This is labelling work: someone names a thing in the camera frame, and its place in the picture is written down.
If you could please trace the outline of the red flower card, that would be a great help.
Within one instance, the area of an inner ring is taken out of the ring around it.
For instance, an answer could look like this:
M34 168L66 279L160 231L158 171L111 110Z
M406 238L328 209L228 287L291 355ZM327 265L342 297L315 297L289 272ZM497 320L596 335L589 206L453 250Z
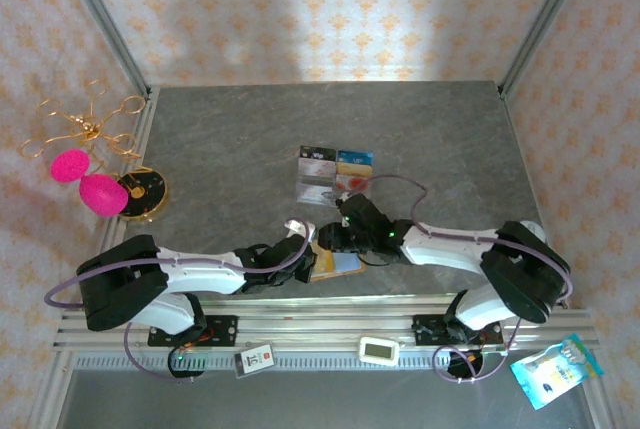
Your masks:
M369 176L338 174L336 176L335 187L339 191L367 191L369 187Z

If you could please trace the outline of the aluminium frame post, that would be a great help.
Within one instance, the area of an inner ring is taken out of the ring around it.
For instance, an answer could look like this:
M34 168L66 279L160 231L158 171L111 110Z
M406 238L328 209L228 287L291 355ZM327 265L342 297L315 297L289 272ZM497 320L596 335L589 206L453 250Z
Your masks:
M124 37L117 28L104 0L82 0L89 10L97 26L104 35L111 51L123 69L127 79L144 96L148 96L151 87L147 84L142 72L133 58Z
M565 0L544 0L505 76L497 86L498 94L502 101L506 102L513 93L516 84L531 62L536 50L560 14L564 3Z

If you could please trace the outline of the blue toothbrush package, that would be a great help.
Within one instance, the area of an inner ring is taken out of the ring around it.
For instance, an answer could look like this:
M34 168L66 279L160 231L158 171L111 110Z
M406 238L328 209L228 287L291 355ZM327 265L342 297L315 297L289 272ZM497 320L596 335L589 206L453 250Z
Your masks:
M547 406L586 380L604 375L577 334L512 363L510 369L534 410Z

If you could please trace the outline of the pink oval sponge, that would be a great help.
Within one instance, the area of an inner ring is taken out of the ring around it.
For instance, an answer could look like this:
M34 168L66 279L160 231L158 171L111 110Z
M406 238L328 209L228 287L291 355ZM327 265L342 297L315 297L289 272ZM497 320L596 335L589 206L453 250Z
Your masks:
M100 217L118 215L127 205L129 194L112 177L104 174L83 176L79 194L84 204Z

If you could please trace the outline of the white number label card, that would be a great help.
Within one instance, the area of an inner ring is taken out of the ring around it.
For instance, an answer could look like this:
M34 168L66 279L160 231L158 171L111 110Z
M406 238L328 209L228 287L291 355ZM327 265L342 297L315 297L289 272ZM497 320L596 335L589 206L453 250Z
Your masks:
M275 366L275 359L270 344L245 349L234 355L237 378L244 378L263 372Z

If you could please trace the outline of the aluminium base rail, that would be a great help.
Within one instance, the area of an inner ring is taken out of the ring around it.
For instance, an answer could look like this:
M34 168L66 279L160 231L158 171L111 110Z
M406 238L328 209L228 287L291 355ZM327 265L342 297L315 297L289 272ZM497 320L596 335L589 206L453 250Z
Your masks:
M443 313L452 299L451 294L222 299L205 301L203 308L207 314L239 318L236 344L240 347L270 343L283 351L349 351L361 337L373 336L395 340L404 350L413 351L413 317ZM514 318L502 323L506 338L517 332L514 350L538 351L572 333L590 349L601 346L586 310L557 308L543 325L524 322L518 329L515 325Z

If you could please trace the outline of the grey metal shelf panel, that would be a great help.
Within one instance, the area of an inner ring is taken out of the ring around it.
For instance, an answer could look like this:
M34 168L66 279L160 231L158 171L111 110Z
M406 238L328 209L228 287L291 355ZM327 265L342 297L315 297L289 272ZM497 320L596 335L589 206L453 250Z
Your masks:
M574 389L534 410L507 369L476 385L431 371L213 372L194 383L79 371L57 429L594 429Z

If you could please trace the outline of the clear acrylic card stand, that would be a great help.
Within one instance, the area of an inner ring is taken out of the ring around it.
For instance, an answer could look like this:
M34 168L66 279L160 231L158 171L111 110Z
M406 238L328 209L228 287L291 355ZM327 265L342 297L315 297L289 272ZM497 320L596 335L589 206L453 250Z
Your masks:
M311 176L302 176L297 171L297 180L296 180L296 192L297 188L301 185L316 185L316 186L325 186L333 189L334 192L334 202L335 200L344 193L343 191L339 191L335 187L336 176L338 174L335 171L335 174L331 178L321 178L321 177L311 177Z

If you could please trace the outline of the aluminium table side rail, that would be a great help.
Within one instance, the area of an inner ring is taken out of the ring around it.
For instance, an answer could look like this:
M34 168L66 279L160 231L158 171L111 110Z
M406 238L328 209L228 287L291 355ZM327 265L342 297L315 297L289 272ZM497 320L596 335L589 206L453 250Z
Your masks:
M142 164L148 168L144 162L145 150L147 147L151 123L153 120L153 116L155 114L157 95L155 93L144 96L148 99L148 107L146 111L138 116L117 116L114 120L112 120L109 124L109 132L111 134L120 134L132 132L138 138L138 150L142 154ZM114 110L106 110L102 112L96 111L99 115L105 115L106 113ZM94 172L94 169L97 168L95 163L91 163L89 167L89 174L104 174L112 177L115 181L117 178L123 174L126 174L130 171L133 171L132 167L124 164L114 155L110 155L107 149L103 146L100 146L97 150L97 155L102 156L106 161L106 167L99 169ZM106 251L115 245L119 244L123 241L124 232L126 226L129 223L133 222L150 222L150 221L127 221L122 219L119 214L106 218L106 225L103 231L102 240L99 245L99 250L101 252Z
M527 167L527 163L526 163L526 157L525 157L525 150L523 149L523 145L521 142L521 138L518 135L518 131L516 128L516 123L515 123L515 118L514 116L511 114L511 110L509 107L509 103L507 101L507 98L505 96L500 96L500 103L501 106L504 109L504 112L506 114L506 117L508 119L511 131L514 135L515 141L516 141L516 145L517 148L519 150L519 154L520 154L520 158L522 160L522 164L524 167L524 171L527 177L527 183L528 186L530 188L530 192L532 194L532 198L534 200L534 205L535 205L535 209L536 209L536 218L535 220L537 222L540 223L542 229L544 229L544 218L541 215L540 212L540 204L539 204L539 200L538 197L536 195L536 191L534 188L534 184L533 184L533 179L532 179L532 175L531 175L531 171L529 170L529 168ZM559 307L563 310L568 310L571 309L571 294L572 291L574 289L573 283L571 282L571 274L564 271L563 268L558 264L558 262L556 260L554 260L551 257L546 257L545 261L549 262L551 264L551 269L552 271L557 274L561 280L562 280L562 289L560 292L560 295L558 296L557 301L554 303L555 307Z

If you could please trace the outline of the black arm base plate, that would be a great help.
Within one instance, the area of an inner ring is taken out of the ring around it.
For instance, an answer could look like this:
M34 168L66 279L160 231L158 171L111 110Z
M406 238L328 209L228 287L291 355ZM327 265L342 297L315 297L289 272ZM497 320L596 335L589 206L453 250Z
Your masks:
M457 320L444 315L414 315L411 324L417 346L471 346L504 344L502 327L491 323L482 329L469 329Z
M151 328L147 339L150 347L234 347L239 318L234 315L205 315L202 328L196 327L177 335Z

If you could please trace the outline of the pink round sponge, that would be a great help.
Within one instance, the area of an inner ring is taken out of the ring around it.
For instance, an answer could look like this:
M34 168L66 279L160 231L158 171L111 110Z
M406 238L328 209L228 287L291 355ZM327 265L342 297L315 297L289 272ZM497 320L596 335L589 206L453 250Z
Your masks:
M89 170L90 156L80 149L60 153L50 165L50 175L59 183L71 183L81 179Z

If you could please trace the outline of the tan gold card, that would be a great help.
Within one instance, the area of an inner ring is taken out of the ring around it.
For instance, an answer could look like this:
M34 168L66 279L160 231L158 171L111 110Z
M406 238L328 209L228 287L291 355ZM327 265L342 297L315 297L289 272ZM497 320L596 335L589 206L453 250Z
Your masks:
M316 254L315 265L312 270L311 279L321 280L332 277L334 274L334 259L330 251L320 250Z

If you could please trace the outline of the white digital timer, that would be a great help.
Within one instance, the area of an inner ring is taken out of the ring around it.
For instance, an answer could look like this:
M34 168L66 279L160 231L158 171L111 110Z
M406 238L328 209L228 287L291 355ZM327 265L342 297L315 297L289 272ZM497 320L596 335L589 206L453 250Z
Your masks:
M359 340L358 358L368 364L397 366L400 345L391 339L364 336Z

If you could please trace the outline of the grey white card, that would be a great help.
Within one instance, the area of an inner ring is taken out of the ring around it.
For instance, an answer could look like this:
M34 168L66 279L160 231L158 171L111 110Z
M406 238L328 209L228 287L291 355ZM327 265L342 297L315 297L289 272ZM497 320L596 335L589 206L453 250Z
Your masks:
M334 192L330 187L301 185L297 188L296 200L305 204L331 206L334 203Z

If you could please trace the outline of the orange leather card holder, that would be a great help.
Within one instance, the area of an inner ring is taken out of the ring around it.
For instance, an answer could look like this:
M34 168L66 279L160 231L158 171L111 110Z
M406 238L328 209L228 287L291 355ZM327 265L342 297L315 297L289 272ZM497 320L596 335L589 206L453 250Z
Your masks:
M320 250L325 249L322 249L320 247L314 249L316 254ZM363 272L366 269L366 266L358 259L358 255L356 253L332 254L334 259L334 274L332 277L326 279L357 274Z

